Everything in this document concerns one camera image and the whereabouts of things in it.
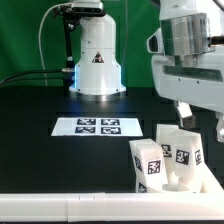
black tabletop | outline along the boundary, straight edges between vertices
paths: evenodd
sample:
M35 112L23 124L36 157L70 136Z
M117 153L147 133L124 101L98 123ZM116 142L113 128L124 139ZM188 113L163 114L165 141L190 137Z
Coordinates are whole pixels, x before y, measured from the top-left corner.
M0 89L0 193L131 193L129 141L155 140L157 124L179 124L173 102L152 88L128 88L110 102L64 96L62 87ZM215 113L193 108L205 160L221 184L224 144L214 140ZM52 137L58 117L137 118L143 137Z

